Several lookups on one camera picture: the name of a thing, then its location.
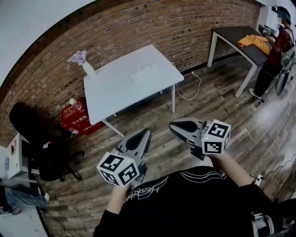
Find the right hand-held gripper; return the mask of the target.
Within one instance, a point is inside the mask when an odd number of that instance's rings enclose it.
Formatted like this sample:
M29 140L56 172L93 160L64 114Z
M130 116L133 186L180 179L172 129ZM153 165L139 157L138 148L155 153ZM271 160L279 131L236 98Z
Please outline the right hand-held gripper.
M197 118L179 118L169 123L169 129L184 142L194 142L191 154L200 160L206 155L223 154L230 141L231 125L217 119L202 122Z

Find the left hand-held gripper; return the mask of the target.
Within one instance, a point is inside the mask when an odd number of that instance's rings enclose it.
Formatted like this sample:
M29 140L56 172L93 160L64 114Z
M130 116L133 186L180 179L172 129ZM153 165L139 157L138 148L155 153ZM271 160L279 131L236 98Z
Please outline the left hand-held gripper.
M151 137L149 128L135 131L122 139L118 146L120 151L114 148L107 152L97 165L104 180L118 187L125 187L133 181L142 183L148 169L142 159L148 152Z

